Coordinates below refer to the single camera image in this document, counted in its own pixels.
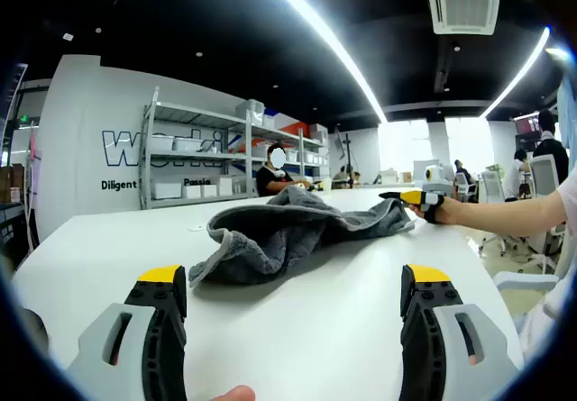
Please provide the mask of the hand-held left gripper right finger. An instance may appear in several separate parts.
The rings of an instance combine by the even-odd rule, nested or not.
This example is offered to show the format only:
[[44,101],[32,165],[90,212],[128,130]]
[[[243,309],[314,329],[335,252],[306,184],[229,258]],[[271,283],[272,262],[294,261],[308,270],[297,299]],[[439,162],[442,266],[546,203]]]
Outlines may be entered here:
[[493,400],[519,373],[505,334],[439,269],[402,268],[400,317],[401,400]]

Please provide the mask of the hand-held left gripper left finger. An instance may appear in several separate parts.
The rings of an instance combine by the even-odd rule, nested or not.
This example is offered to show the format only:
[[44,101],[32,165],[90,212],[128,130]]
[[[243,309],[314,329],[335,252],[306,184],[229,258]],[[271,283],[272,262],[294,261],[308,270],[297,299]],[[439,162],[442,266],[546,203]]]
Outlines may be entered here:
[[150,269],[80,334],[68,374],[87,399],[187,398],[186,286],[181,265]]

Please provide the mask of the person's right hand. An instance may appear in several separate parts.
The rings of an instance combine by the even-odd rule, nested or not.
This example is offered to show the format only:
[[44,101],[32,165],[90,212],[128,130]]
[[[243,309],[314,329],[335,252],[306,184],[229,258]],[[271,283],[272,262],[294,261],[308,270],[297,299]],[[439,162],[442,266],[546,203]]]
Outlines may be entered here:
[[447,197],[442,204],[430,206],[425,212],[417,205],[409,205],[408,207],[414,214],[428,223],[454,225],[457,224],[458,221],[458,209],[460,205],[460,202]]

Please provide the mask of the person's left hand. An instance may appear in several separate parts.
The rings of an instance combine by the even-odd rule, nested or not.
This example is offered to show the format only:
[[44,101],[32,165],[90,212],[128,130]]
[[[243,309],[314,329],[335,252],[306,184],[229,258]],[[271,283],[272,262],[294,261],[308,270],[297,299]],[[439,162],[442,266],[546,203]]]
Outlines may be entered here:
[[239,385],[230,389],[225,394],[213,398],[211,401],[254,401],[254,391],[245,385]]

